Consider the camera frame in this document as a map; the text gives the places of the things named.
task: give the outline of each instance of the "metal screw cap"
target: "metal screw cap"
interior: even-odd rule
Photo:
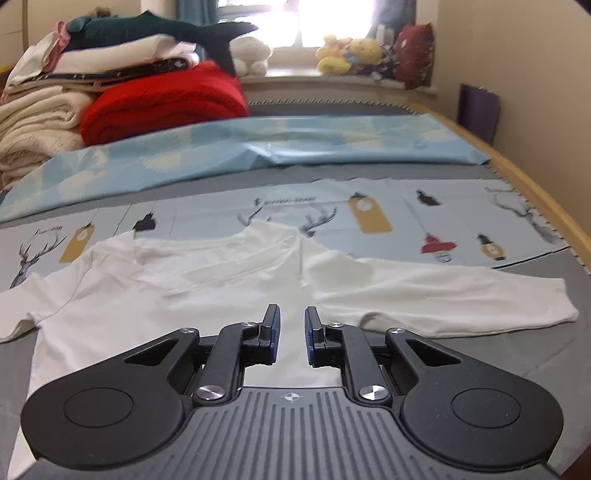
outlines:
[[[202,400],[219,400],[226,391],[219,385],[204,385],[197,389],[196,394]]]
[[[366,400],[383,400],[388,396],[388,390],[381,385],[367,385],[359,389],[359,395]]]

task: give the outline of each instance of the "yellow plush toy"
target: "yellow plush toy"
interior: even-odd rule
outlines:
[[[344,48],[351,42],[351,38],[336,38],[335,35],[324,36],[324,46],[316,50],[316,59],[318,61],[327,57],[335,57],[342,59]]]
[[[373,38],[356,38],[347,45],[343,55],[353,64],[380,65],[382,53],[382,47]]]
[[[351,68],[351,64],[344,58],[324,57],[316,68],[322,75],[344,75]]]

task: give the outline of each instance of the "pink clothing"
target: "pink clothing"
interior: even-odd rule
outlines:
[[[45,66],[43,67],[43,72],[52,72],[53,69],[56,67],[57,61],[60,59],[61,52],[64,51],[64,48],[68,46],[70,42],[71,36],[66,28],[66,23],[63,21],[59,21],[56,24],[56,31],[59,35],[56,45],[53,47],[52,51],[47,56],[47,60]]]

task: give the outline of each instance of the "white t-shirt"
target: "white t-shirt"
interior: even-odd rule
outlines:
[[[28,395],[46,383],[181,327],[216,335],[281,309],[277,363],[246,369],[245,385],[339,385],[334,368],[307,362],[304,309],[323,323],[399,326],[432,338],[538,328],[574,320],[562,279],[481,267],[355,260],[271,222],[213,241],[134,239],[96,244],[45,278],[0,293],[0,341],[39,328]],[[19,432],[9,469],[34,461]]]

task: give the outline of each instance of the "white plush toy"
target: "white plush toy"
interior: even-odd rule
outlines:
[[[236,75],[257,75],[264,77],[269,70],[267,59],[273,49],[255,37],[238,37],[230,42],[230,53],[234,60]]]

